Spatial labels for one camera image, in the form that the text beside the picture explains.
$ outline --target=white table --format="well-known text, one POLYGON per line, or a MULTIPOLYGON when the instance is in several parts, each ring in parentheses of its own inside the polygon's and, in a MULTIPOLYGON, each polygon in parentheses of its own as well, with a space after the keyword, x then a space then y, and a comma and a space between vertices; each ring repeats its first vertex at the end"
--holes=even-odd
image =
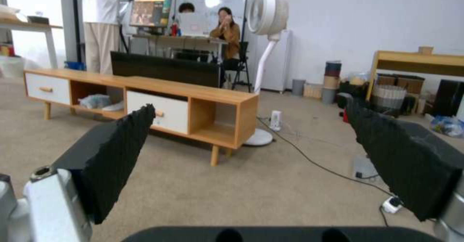
POLYGON ((167 36, 167 35, 132 35, 135 38, 145 38, 146 54, 150 53, 150 42, 154 42, 156 47, 172 47, 176 49, 189 49, 189 50, 208 50, 217 53, 217 60, 222 62, 222 47, 228 43, 225 40, 212 37, 191 37, 191 36, 167 36))
POLYGON ((57 54, 55 51, 55 44, 53 44, 53 35, 51 29, 62 29, 61 26, 48 25, 48 24, 35 24, 30 22, 22 22, 20 20, 0 18, 0 28, 10 30, 25 30, 28 32, 43 32, 47 40, 48 57, 50 58, 50 65, 53 69, 58 68, 57 54))

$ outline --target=whiteboard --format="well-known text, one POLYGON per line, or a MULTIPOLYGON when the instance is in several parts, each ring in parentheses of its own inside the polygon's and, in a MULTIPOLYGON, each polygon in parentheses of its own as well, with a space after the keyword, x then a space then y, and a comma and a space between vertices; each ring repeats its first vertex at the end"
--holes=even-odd
POLYGON ((195 6, 195 12, 208 20, 208 30, 211 31, 218 25, 218 11, 221 7, 229 7, 233 20, 240 26, 240 36, 243 36, 245 10, 247 0, 175 0, 174 15, 178 14, 182 3, 191 3, 195 6))

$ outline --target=black speaker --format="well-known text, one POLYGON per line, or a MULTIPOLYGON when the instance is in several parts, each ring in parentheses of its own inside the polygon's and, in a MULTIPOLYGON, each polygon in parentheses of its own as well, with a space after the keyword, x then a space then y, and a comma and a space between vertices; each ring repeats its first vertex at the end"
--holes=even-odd
POLYGON ((464 94, 464 82, 441 80, 434 102, 434 116, 454 116, 464 94))

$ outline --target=fan stand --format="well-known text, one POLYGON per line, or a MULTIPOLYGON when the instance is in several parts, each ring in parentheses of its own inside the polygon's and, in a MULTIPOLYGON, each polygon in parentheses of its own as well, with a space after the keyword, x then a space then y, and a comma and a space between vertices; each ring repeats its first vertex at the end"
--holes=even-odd
POLYGON ((264 146, 272 142, 272 134, 260 128, 255 129, 255 133, 245 142, 249 146, 264 146))
MULTIPOLYGON (((258 71, 256 73, 256 82, 255 82, 255 94, 259 94, 261 91, 261 81, 262 74, 264 73, 264 64, 269 57, 270 53, 274 49, 276 43, 280 39, 280 33, 272 34, 268 36, 269 43, 266 47, 266 50, 260 58, 260 63, 258 64, 258 71)), ((262 130, 260 128, 255 129, 255 133, 245 142, 245 145, 249 146, 264 146, 272 142, 272 134, 262 130)))

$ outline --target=white shirt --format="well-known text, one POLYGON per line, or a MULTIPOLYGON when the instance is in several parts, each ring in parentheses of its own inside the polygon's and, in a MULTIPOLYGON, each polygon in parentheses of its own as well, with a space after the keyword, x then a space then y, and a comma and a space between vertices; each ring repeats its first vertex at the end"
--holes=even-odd
POLYGON ((82 0, 84 22, 118 24, 119 0, 82 0))

